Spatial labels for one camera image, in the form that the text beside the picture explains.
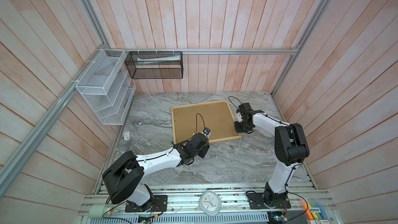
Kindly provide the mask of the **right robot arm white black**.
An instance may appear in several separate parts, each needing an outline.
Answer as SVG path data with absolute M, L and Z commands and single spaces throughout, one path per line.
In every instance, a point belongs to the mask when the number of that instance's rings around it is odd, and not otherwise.
M 251 134 L 254 128 L 274 136 L 274 152 L 278 159 L 271 179 L 266 183 L 264 192 L 245 193 L 251 209 L 291 208 L 288 199 L 288 183 L 294 171 L 303 164 L 310 154 L 309 146 L 298 123 L 277 120 L 264 111 L 254 111 L 249 103 L 242 103 L 236 110 L 238 121 L 234 122 L 237 133 Z

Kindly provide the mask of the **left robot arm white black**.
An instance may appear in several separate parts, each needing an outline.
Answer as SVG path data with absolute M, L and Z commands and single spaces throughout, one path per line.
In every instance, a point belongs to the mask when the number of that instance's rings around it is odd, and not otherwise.
M 132 151 L 123 153 L 102 175 L 110 202 L 127 201 L 147 210 L 154 196 L 141 180 L 160 170 L 191 165 L 197 156 L 204 158 L 209 150 L 210 134 L 210 129 L 205 128 L 187 141 L 149 155 L 135 155 Z

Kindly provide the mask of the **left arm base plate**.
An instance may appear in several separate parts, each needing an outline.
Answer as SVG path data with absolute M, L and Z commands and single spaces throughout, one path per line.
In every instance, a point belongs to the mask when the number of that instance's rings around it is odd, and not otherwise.
M 157 195 L 151 197 L 142 206 L 138 206 L 134 202 L 127 201 L 125 212 L 126 213 L 137 213 L 137 212 L 165 212 L 167 210 L 167 195 Z

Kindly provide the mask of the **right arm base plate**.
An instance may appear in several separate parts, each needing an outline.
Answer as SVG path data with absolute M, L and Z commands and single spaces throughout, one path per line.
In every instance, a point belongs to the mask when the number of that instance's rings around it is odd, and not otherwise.
M 267 192 L 247 191 L 245 193 L 251 209 L 290 209 L 291 203 L 286 193 L 273 194 Z

